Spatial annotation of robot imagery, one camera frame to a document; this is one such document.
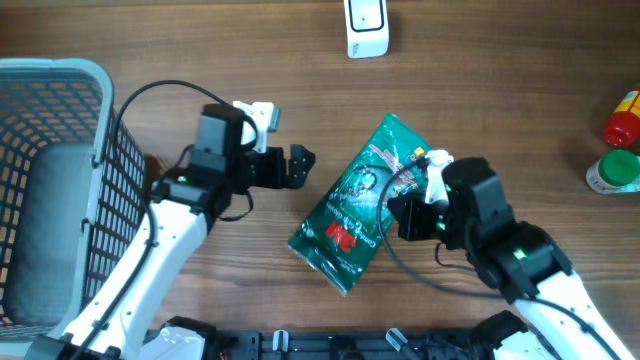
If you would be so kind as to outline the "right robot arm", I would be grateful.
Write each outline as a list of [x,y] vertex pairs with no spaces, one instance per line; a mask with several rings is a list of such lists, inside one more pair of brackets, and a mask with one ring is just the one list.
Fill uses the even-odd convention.
[[413,169],[428,184],[424,197],[408,193],[378,202],[390,205],[400,237],[464,250],[488,288],[483,298],[503,299],[517,310],[473,329],[479,358],[632,358],[559,245],[542,228],[516,220],[485,159],[420,157],[394,176]]

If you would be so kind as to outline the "grey plastic shopping basket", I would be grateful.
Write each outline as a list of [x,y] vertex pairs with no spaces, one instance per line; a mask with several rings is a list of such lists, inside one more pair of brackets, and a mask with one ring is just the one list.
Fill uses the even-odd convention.
[[1,63],[1,352],[60,336],[133,240],[142,150],[85,59]]

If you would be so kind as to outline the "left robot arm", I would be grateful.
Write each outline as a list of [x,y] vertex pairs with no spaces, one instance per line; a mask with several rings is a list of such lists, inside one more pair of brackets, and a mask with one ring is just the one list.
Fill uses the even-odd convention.
[[29,359],[217,359],[217,329],[176,316],[152,340],[149,326],[186,260],[224,220],[233,195],[251,187],[299,189],[315,163],[304,146],[257,151],[243,139],[251,116],[232,105],[208,104],[186,167],[158,179],[136,235],[97,295],[58,338],[38,336]]

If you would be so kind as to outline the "green lid jar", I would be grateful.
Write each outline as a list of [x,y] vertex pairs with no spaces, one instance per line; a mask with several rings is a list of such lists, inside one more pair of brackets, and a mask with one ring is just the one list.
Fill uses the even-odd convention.
[[639,157],[628,150],[613,150],[587,170],[586,182],[600,194],[638,193]]

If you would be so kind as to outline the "green 3M gloves package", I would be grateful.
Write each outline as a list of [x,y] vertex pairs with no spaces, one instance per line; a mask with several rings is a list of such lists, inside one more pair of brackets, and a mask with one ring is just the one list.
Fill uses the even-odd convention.
[[416,168],[404,168],[431,149],[396,115],[379,126],[302,221],[288,247],[320,272],[340,293],[348,295],[381,245],[381,231],[393,221],[386,201],[426,189]]

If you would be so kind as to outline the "white barcode scanner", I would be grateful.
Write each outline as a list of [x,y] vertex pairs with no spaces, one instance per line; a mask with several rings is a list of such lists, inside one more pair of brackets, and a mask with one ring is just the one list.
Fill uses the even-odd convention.
[[351,59],[384,56],[390,43],[386,0],[344,0],[347,55]]

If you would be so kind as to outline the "yellow red sauce bottle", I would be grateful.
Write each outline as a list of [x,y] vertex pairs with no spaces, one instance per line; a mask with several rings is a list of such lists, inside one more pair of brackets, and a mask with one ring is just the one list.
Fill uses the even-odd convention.
[[622,98],[611,113],[602,137],[616,148],[628,148],[639,138],[639,84]]

